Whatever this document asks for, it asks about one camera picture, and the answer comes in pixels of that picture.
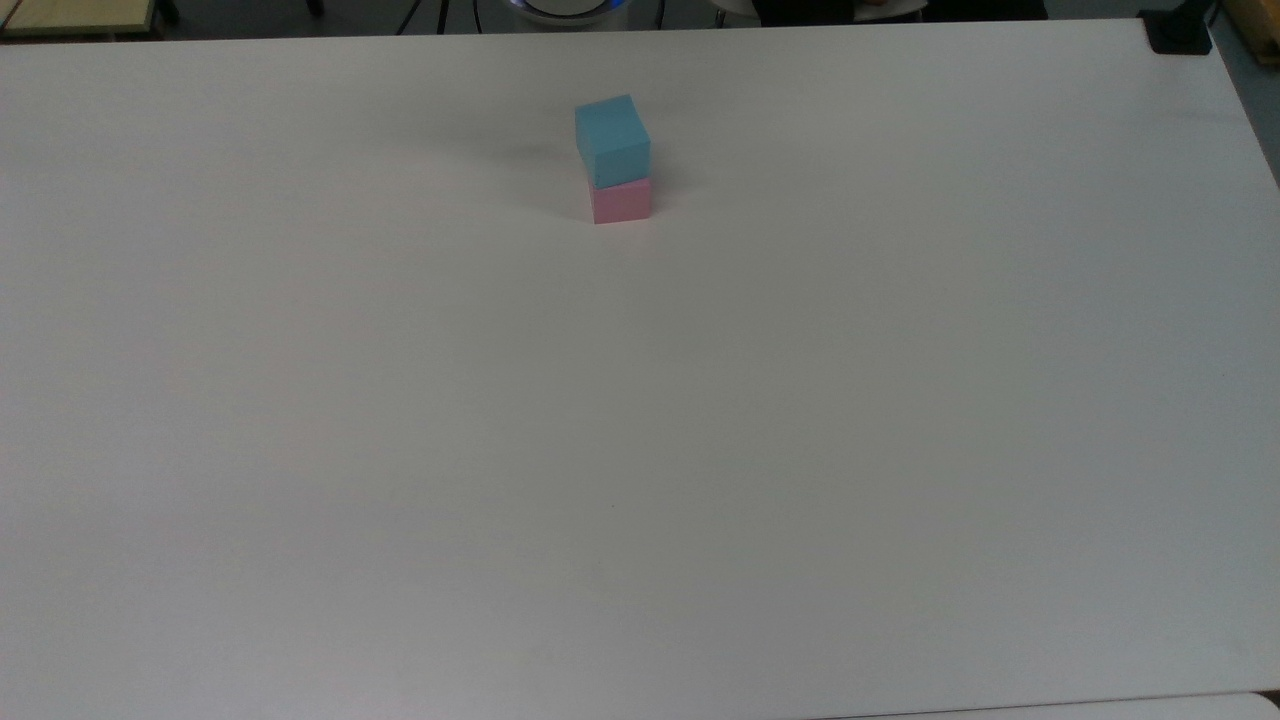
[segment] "white table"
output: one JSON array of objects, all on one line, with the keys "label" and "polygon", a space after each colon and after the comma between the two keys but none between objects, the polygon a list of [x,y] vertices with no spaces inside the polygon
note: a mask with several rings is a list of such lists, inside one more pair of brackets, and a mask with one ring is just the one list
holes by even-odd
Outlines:
[{"label": "white table", "polygon": [[1088,702],[924,714],[915,720],[1276,720],[1276,706],[1256,694]]},{"label": "white table", "polygon": [[[0,47],[6,717],[1280,684],[1280,192],[1138,22]],[[572,106],[632,92],[650,222]]]}]

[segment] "cube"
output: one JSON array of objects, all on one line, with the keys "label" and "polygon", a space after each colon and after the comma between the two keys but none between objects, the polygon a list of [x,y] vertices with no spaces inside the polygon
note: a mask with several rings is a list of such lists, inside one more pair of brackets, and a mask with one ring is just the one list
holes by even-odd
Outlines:
[{"label": "cube", "polygon": [[613,187],[591,186],[591,215],[595,224],[643,220],[653,214],[649,178]]},{"label": "cube", "polygon": [[577,151],[594,187],[649,177],[649,133],[630,95],[582,105],[573,115]]}]

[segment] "block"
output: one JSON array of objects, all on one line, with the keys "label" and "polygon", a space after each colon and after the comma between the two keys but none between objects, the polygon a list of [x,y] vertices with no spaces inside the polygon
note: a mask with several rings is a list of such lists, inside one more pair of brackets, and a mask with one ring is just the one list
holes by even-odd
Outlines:
[{"label": "block", "polygon": [[591,215],[595,224],[643,220],[653,214],[653,191],[649,178],[616,184],[591,186]]},{"label": "block", "polygon": [[595,187],[649,177],[649,132],[630,95],[582,105],[573,111],[577,151]]}]

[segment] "white chair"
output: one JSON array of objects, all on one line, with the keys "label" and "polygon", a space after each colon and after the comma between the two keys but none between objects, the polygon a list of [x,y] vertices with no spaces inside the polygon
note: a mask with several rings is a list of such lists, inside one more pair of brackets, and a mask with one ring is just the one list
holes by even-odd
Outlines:
[{"label": "white chair", "polygon": [[[709,0],[709,3],[716,6],[716,27],[724,27],[728,15],[759,18],[751,0]],[[888,0],[883,5],[859,3],[854,6],[854,22],[881,20],[919,13],[925,5],[928,5],[928,0]]]}]

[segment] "pink cube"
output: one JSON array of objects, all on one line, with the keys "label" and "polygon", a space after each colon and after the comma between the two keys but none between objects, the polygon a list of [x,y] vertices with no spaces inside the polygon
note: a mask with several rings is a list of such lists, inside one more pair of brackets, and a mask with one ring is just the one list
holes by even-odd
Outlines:
[{"label": "pink cube", "polygon": [[616,184],[591,187],[591,214],[595,224],[643,220],[653,214],[649,178]]}]

